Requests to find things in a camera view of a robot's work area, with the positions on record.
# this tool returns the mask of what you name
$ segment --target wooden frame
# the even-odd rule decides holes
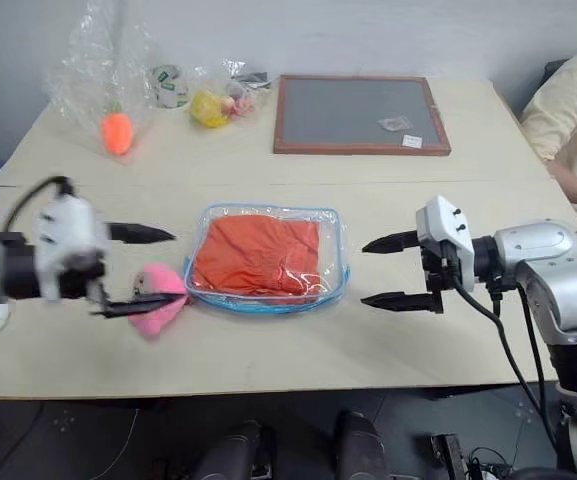
[[[395,144],[353,143],[350,145],[311,143],[290,144],[283,141],[284,113],[286,111],[287,84],[289,80],[406,80],[421,84],[426,105],[430,111],[440,143],[425,144],[422,148],[404,147]],[[428,82],[423,77],[389,77],[389,76],[334,76],[334,75],[282,75],[279,79],[279,100],[275,122],[275,153],[297,153],[313,155],[434,155],[444,156],[451,151],[439,110],[432,97]]]

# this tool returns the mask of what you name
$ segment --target clear plastic container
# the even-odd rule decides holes
[[[242,313],[310,310],[341,297],[344,226],[329,208],[217,204],[199,219],[188,292]]]

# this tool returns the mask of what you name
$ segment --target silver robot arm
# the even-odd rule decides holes
[[[441,292],[484,283],[493,302],[523,287],[537,328],[559,377],[558,391],[569,414],[563,447],[577,471],[577,231],[552,220],[499,230],[473,239],[461,209],[438,196],[417,212],[417,230],[389,235],[364,247],[392,253],[420,247],[430,294],[390,292],[362,299],[392,311],[443,313]]]

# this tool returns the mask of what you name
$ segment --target white wall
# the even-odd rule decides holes
[[[275,73],[491,78],[517,109],[544,63],[577,52],[577,0],[149,0],[165,59],[234,56]],[[45,106],[42,70],[85,0],[0,0],[0,159]]]

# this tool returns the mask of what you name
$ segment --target gray floor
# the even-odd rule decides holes
[[[509,462],[515,459],[516,467],[554,466],[539,419],[518,387],[428,397],[421,390],[374,390],[163,400],[154,409],[140,410],[128,449],[104,479],[146,480],[156,458],[171,459],[177,472],[192,467],[225,429],[249,418],[276,428],[282,480],[332,479],[330,438],[337,412],[344,409],[373,420],[395,473],[447,478],[420,454],[429,433],[457,433],[466,454],[486,446]],[[38,407],[37,402],[0,402],[0,458]],[[0,471],[0,480],[90,479],[120,450],[133,415],[130,408],[46,402],[35,429]],[[482,461],[494,460],[486,455],[478,454]]]

